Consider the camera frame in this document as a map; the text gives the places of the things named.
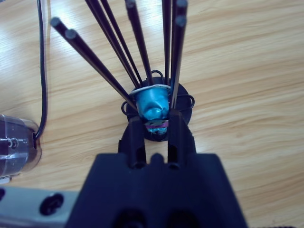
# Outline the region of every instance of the transparent cylinder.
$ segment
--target transparent cylinder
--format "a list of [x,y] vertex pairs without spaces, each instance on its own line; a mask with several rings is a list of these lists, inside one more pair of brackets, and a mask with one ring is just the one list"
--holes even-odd
[[0,115],[0,178],[31,170],[40,160],[41,149],[34,141],[38,126],[30,121]]

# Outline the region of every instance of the black circular base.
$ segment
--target black circular base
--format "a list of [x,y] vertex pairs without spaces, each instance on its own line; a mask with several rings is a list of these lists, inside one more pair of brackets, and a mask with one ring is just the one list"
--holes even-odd
[[[153,81],[154,84],[162,84],[162,78],[161,77],[154,77]],[[143,81],[144,86],[148,86],[148,81]],[[184,117],[184,120],[186,124],[189,123],[192,115],[192,108],[194,106],[194,98],[188,94],[187,90],[179,84],[179,89],[177,93],[177,103],[176,103],[176,109],[179,110]],[[126,115],[128,118],[128,121],[132,118],[138,115],[138,112],[132,109],[128,104],[126,108]],[[154,133],[149,132],[144,124],[142,125],[144,128],[144,137],[151,141],[161,142],[161,141],[167,141],[168,137],[167,134],[163,135],[157,135]]]

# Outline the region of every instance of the black rod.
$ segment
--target black rod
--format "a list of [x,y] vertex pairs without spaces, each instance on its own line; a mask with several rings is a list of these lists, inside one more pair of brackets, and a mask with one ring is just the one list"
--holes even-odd
[[172,29],[171,29],[171,72],[172,72],[172,64],[173,64],[173,45],[174,45],[174,24],[176,17],[176,0],[172,0]]
[[173,63],[171,66],[171,108],[176,107],[177,92],[181,71],[181,55],[184,43],[187,19],[186,16],[177,16],[174,23]]
[[135,88],[140,88],[138,81],[128,63],[127,58],[124,55],[122,48],[119,45],[119,42],[105,16],[103,9],[101,8],[98,0],[85,0],[88,7],[90,8],[92,14],[94,15],[95,19],[97,20],[99,26],[101,27],[102,31],[105,33],[108,41],[110,42],[112,48],[114,49],[116,55],[118,56],[119,60],[121,61],[123,67],[125,68],[126,72],[128,73],[131,81],[133,82]]
[[[53,20],[51,26],[57,30],[57,28],[64,28],[65,25],[60,20]],[[114,78],[110,71],[103,65],[96,54],[90,49],[90,47],[82,40],[82,38],[73,29],[66,29],[64,31],[65,40],[126,100],[126,102],[135,110],[131,97],[127,94],[124,88]]]
[[138,73],[138,70],[137,70],[137,68],[136,68],[136,65],[135,65],[135,63],[134,63],[134,61],[133,61],[133,58],[132,58],[131,53],[130,53],[130,51],[129,51],[129,49],[128,49],[128,46],[127,46],[127,44],[126,44],[126,42],[125,42],[125,40],[124,40],[124,37],[123,37],[123,35],[122,35],[122,33],[121,33],[120,29],[119,29],[119,26],[118,26],[118,24],[117,24],[117,22],[116,22],[116,19],[115,19],[115,17],[114,17],[114,14],[113,14],[113,12],[112,12],[112,10],[111,10],[111,7],[110,7],[110,5],[109,5],[109,3],[108,3],[107,0],[101,0],[101,3],[102,3],[102,5],[104,6],[104,10],[105,10],[105,12],[107,13],[107,15],[108,15],[108,17],[109,17],[109,19],[110,19],[110,22],[111,22],[111,24],[112,24],[112,26],[113,26],[113,28],[114,28],[114,30],[115,30],[117,36],[118,36],[118,39],[119,39],[120,43],[122,44],[122,46],[123,46],[123,48],[124,48],[124,51],[125,51],[126,55],[127,55],[128,58],[129,58],[129,61],[130,61],[131,65],[132,65],[132,67],[133,67],[133,70],[134,70],[134,72],[135,72],[137,78],[138,78],[138,81],[139,81],[139,83],[141,84],[141,86],[143,87],[142,78],[141,78],[141,76],[140,76],[139,73]]
[[171,0],[162,0],[162,26],[165,53],[165,84],[169,84],[170,42],[171,42]]
[[187,15],[188,1],[176,0],[176,12],[175,17]]
[[133,28],[133,32],[136,38],[137,46],[139,49],[139,52],[142,57],[142,63],[148,78],[148,85],[153,85],[153,78],[152,78],[152,73],[151,73],[151,68],[150,68],[150,62],[148,58],[148,53],[147,53],[147,48],[146,44],[144,42],[143,38],[143,30],[141,27],[141,22],[139,19],[137,7],[136,7],[136,1],[135,0],[126,0],[125,1],[126,8],[128,11],[128,16]]
[[65,31],[67,30],[67,27],[64,23],[61,22],[61,20],[57,17],[52,18],[51,20],[51,26],[64,38],[65,37]]
[[171,31],[171,72],[174,58],[174,23],[177,16],[186,16],[188,8],[187,0],[173,0],[172,2],[172,31]]

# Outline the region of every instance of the screw hole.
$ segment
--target screw hole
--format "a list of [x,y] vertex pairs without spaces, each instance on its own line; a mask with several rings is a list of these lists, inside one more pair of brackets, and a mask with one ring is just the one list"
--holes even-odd
[[16,138],[11,138],[8,140],[8,146],[13,150],[18,147],[18,140]]
[[56,213],[63,205],[63,200],[63,195],[59,193],[46,197],[40,205],[40,213],[45,216]]
[[4,195],[5,195],[5,190],[0,189],[0,201],[3,199]]

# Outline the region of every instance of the black wire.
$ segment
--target black wire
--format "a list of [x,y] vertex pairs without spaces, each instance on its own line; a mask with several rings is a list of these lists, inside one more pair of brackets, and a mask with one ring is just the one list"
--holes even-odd
[[35,140],[39,139],[43,133],[44,127],[47,122],[48,115],[48,91],[47,91],[47,81],[45,75],[45,63],[44,63],[44,35],[43,35],[43,19],[42,19],[42,9],[41,2],[37,0],[38,7],[38,18],[39,18],[39,48],[40,48],[40,77],[41,77],[41,91],[42,91],[42,113],[40,126],[37,133],[35,134]]
[[162,73],[161,73],[159,70],[153,70],[153,71],[151,71],[151,74],[153,74],[153,73],[158,73],[158,74],[161,76],[161,79],[162,79],[161,81],[162,81],[162,83],[165,84],[165,83],[164,83],[164,80],[163,80],[163,75],[162,75]]

